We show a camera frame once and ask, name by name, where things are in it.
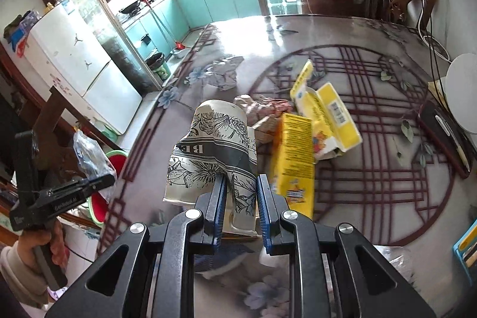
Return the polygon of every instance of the barcode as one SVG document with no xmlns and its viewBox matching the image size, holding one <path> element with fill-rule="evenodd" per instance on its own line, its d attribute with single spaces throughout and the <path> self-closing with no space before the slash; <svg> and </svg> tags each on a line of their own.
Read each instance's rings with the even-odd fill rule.
<svg viewBox="0 0 477 318">
<path fill-rule="evenodd" d="M 347 120 L 346 116 L 344 115 L 343 110 L 341 109 L 340 105 L 338 104 L 338 101 L 332 102 L 328 108 L 330 109 L 330 112 L 333 114 L 334 121 L 338 125 L 338 127 L 344 125 Z"/>
</svg>

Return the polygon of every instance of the refrigerator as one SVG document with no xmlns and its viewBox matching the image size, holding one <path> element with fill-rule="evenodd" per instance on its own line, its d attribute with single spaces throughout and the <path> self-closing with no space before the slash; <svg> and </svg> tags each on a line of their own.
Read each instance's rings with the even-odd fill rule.
<svg viewBox="0 0 477 318">
<path fill-rule="evenodd" d="M 24 56 L 48 87 L 61 94 L 95 123 L 118 135 L 126 132 L 142 101 L 67 0 L 31 29 Z"/>
</svg>

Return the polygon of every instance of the sleeve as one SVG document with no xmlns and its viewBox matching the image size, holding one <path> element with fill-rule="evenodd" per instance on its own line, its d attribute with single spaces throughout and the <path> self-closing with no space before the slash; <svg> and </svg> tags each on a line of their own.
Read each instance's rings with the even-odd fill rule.
<svg viewBox="0 0 477 318">
<path fill-rule="evenodd" d="M 21 261 L 17 244 L 1 250 L 0 272 L 19 302 L 38 308 L 48 303 L 46 280 Z"/>
</svg>

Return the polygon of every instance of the hand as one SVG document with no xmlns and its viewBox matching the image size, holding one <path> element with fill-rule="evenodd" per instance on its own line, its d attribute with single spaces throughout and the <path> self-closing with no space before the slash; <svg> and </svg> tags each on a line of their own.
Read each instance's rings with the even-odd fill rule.
<svg viewBox="0 0 477 318">
<path fill-rule="evenodd" d="M 53 232 L 47 230 L 38 231 L 23 231 L 18 238 L 17 252 L 21 261 L 36 273 L 41 273 L 40 268 L 36 262 L 33 248 L 37 246 L 44 246 L 49 243 L 52 252 L 52 261 L 57 266 L 66 268 L 68 264 L 68 254 L 66 253 L 63 229 L 61 222 L 55 221 Z"/>
</svg>

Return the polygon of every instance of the crumpled paper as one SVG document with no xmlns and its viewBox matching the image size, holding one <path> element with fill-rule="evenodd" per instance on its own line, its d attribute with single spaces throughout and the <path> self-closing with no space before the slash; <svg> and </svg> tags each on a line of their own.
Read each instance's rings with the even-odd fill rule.
<svg viewBox="0 0 477 318">
<path fill-rule="evenodd" d="M 206 82 L 222 91 L 232 89 L 237 85 L 237 66 L 243 57 L 229 57 L 223 60 L 214 61 L 206 69 Z"/>
<path fill-rule="evenodd" d="M 202 103 L 189 133 L 172 151 L 164 201 L 194 205 L 201 194 L 212 191 L 216 174 L 226 173 L 232 191 L 227 195 L 223 230 L 257 235 L 257 149 L 254 130 L 246 122 L 245 113 L 232 103 Z"/>
<path fill-rule="evenodd" d="M 273 140 L 279 118 L 283 112 L 292 112 L 293 107 L 285 99 L 270 99 L 258 95 L 256 100 L 249 95 L 240 95 L 234 99 L 247 116 L 247 124 L 255 130 L 258 144 L 269 143 Z"/>
</svg>

